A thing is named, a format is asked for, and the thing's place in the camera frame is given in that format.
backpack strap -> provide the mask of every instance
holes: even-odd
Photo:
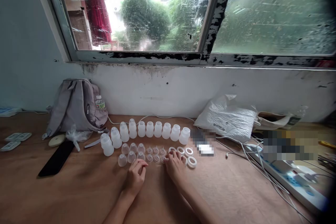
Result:
[[[63,118],[67,111],[72,92],[76,86],[76,81],[64,80],[59,87],[57,100],[51,111],[51,117],[48,124],[47,132],[43,134],[42,140],[57,133],[62,125]]]

white wall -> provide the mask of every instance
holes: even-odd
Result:
[[[86,77],[100,87],[113,114],[196,117],[218,91],[235,93],[258,110],[307,105],[305,121],[336,109],[332,71],[64,63],[40,0],[0,5],[6,6],[0,10],[0,106],[45,110],[63,79]]]

glass pane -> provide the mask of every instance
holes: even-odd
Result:
[[[333,54],[328,0],[229,0],[212,52]]]
[[[209,0],[65,0],[79,50],[194,52]]]

window frame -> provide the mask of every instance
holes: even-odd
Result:
[[[218,65],[242,67],[315,67],[321,60],[334,61],[334,55],[249,55],[211,53],[217,33],[225,18],[228,0],[209,0],[201,28],[197,52],[145,52],[145,51],[84,51],[77,50],[74,34],[64,0],[51,0],[57,18],[60,36],[72,62],[106,62],[117,64],[173,64]]]

gray backpack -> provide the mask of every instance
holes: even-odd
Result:
[[[103,131],[108,113],[96,108],[96,95],[99,95],[98,87],[88,79],[65,79],[58,89],[47,132],[42,139],[59,131],[66,132],[73,124],[76,131]]]

